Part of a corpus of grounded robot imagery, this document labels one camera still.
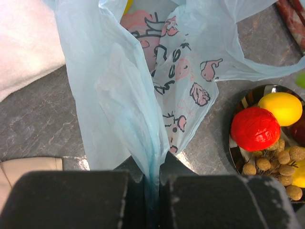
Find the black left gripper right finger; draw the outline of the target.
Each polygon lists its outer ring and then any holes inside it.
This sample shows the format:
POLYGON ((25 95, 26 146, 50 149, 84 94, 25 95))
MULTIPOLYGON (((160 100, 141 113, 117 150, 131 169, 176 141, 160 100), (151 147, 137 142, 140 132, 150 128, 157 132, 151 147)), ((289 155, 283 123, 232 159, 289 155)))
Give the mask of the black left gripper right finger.
POLYGON ((298 229, 284 187, 262 176, 200 176, 171 153, 160 167, 162 229, 298 229))

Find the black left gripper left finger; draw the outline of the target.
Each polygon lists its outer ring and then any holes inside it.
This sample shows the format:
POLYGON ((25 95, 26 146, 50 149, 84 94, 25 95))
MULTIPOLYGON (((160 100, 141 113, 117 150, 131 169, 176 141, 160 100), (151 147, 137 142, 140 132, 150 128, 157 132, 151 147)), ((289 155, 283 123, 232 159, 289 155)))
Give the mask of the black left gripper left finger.
POLYGON ((3 229, 143 229, 144 175, 131 158, 111 171, 33 171, 13 186, 3 229))

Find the red yellow fake peach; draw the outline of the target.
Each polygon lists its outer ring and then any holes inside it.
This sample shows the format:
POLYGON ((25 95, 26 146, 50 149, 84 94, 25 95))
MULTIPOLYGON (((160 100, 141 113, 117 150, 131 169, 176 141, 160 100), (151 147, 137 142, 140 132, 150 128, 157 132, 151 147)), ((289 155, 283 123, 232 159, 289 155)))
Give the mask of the red yellow fake peach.
POLYGON ((267 149, 279 140, 280 133, 281 127, 274 115, 259 107, 240 111, 231 125, 232 139, 248 152, 267 149))

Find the yellow fake berry bunch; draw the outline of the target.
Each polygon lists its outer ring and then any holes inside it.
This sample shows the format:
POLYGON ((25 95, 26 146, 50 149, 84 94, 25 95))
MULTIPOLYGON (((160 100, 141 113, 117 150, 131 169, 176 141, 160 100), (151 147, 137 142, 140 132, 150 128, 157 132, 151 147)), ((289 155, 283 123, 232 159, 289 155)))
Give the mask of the yellow fake berry bunch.
POLYGON ((285 148, 285 141, 279 139, 267 149, 251 152, 241 174, 273 177, 284 186, 290 200, 300 201, 305 194, 305 148, 285 148))

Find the yellow fake pear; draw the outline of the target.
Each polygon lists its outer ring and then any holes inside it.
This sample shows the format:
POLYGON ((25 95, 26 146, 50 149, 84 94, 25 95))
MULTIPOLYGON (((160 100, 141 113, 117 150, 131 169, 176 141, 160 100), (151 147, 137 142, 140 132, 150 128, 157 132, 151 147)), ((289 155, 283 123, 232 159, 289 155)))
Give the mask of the yellow fake pear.
POLYGON ((295 172, 293 173, 293 185, 304 188, 305 187, 305 148, 300 146, 292 146, 286 149, 290 156, 289 165, 291 165, 295 172))

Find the light blue plastic bag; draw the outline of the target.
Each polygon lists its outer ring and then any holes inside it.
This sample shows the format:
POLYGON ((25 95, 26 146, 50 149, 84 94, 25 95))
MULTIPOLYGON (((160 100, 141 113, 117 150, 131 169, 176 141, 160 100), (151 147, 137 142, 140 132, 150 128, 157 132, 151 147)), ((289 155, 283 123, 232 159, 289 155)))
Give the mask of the light blue plastic bag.
POLYGON ((186 148, 218 96, 218 81, 259 81, 304 68, 244 57, 237 23, 271 0, 48 0, 91 169, 132 156, 159 186, 168 152, 186 148))

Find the dark red fake apple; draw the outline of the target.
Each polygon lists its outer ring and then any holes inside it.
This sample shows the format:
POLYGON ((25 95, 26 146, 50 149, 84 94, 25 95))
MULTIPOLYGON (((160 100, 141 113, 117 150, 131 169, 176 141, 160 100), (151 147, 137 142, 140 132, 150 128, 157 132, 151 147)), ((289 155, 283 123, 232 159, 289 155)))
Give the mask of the dark red fake apple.
POLYGON ((293 139, 301 146, 305 146, 305 118, 301 117, 290 129, 293 139))

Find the yellow fake lemon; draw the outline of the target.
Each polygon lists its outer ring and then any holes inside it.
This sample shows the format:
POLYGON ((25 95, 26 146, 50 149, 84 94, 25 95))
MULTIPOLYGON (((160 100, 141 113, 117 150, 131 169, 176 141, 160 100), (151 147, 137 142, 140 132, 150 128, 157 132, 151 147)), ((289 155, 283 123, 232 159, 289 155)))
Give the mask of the yellow fake lemon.
POLYGON ((271 112, 280 126, 291 126, 301 118, 303 113, 301 101, 294 95, 284 92, 263 96, 258 106, 271 112))

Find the yellow fake star fruit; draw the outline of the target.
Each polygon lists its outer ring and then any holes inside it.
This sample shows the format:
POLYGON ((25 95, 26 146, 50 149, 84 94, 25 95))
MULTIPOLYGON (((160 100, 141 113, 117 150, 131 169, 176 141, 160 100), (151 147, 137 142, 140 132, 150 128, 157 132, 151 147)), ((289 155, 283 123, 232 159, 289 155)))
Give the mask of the yellow fake star fruit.
POLYGON ((126 7, 125 7, 125 10, 124 10, 124 13, 123 13, 124 15, 128 12, 132 3, 133 3, 133 0, 127 0, 127 4, 126 4, 126 7))

